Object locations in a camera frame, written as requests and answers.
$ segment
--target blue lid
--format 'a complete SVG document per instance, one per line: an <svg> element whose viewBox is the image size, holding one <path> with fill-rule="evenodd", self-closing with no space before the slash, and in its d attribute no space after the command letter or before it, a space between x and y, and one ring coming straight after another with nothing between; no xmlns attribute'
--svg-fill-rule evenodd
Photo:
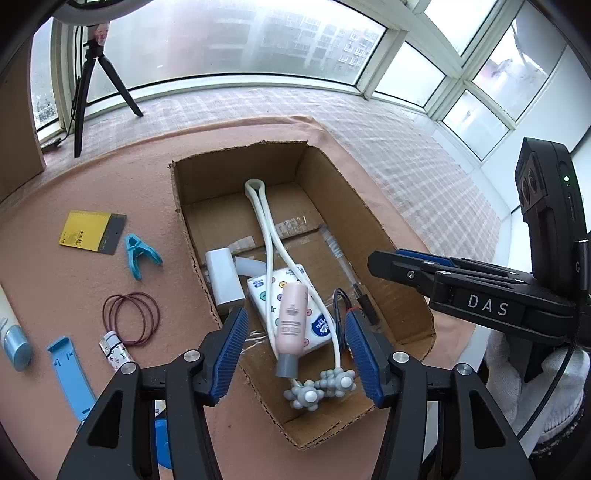
<svg viewBox="0 0 591 480"><path fill-rule="evenodd" d="M25 370L33 350L20 325L12 325L4 336L4 351L17 372Z"/></svg>
<svg viewBox="0 0 591 480"><path fill-rule="evenodd" d="M170 445L168 443L168 429L166 419L156 420L156 457L158 463L166 468L172 468L170 461Z"/></svg>

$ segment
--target pink lotion bottle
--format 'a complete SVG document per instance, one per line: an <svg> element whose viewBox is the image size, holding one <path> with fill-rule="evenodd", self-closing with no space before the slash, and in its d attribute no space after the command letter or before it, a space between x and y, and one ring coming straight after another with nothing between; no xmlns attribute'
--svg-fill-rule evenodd
<svg viewBox="0 0 591 480"><path fill-rule="evenodd" d="M281 293L279 325L275 337L277 369L281 378L297 378L298 358L304 352L308 287L299 282L287 283Z"/></svg>

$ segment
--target glass window pane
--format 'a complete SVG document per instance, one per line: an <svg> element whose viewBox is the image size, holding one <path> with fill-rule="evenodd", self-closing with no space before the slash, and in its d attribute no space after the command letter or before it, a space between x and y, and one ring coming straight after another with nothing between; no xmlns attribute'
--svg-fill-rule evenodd
<svg viewBox="0 0 591 480"><path fill-rule="evenodd" d="M460 55L486 19L496 0L431 0L425 14Z"/></svg>
<svg viewBox="0 0 591 480"><path fill-rule="evenodd" d="M444 77L441 70L404 42L376 91L425 106Z"/></svg>
<svg viewBox="0 0 591 480"><path fill-rule="evenodd" d="M128 88L216 73L353 85L383 33L332 0L153 0L111 22L105 55ZM114 91L96 66L89 101Z"/></svg>
<svg viewBox="0 0 591 480"><path fill-rule="evenodd" d="M508 128L467 90L443 119L468 147L483 159L507 133Z"/></svg>
<svg viewBox="0 0 591 480"><path fill-rule="evenodd" d="M556 28L526 2L474 83L517 119L556 67L565 45Z"/></svg>
<svg viewBox="0 0 591 480"><path fill-rule="evenodd" d="M57 118L49 65L52 21L53 19L50 18L33 36L33 49L31 51L31 102L33 104L35 128L37 129Z"/></svg>

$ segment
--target metal screw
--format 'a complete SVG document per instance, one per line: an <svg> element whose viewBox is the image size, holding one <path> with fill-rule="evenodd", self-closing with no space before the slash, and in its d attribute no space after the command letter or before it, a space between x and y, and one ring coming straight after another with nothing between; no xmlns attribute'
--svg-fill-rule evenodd
<svg viewBox="0 0 591 480"><path fill-rule="evenodd" d="M127 362L126 364L121 365L121 373L124 375L129 375L135 372L136 366L133 362Z"/></svg>
<svg viewBox="0 0 591 480"><path fill-rule="evenodd" d="M396 352L392 355L392 358L395 362L398 362L399 364L405 364L410 360L410 357L406 352Z"/></svg>
<svg viewBox="0 0 591 480"><path fill-rule="evenodd" d="M470 375L472 373L472 367L468 364L458 364L456 370L460 375Z"/></svg>
<svg viewBox="0 0 591 480"><path fill-rule="evenodd" d="M201 358L201 354L196 350L189 350L188 352L185 352L183 358L186 362L196 362Z"/></svg>

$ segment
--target blue clamp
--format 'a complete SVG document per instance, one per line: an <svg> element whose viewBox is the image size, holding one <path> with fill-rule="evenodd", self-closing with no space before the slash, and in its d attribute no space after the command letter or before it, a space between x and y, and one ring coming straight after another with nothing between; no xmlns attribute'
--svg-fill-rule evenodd
<svg viewBox="0 0 591 480"><path fill-rule="evenodd" d="M125 237L125 249L127 250L127 263L131 274L136 280L142 279L138 268L138 257L142 254L150 257L156 265L162 264L162 258L151 246L143 242L137 235L130 233Z"/></svg>

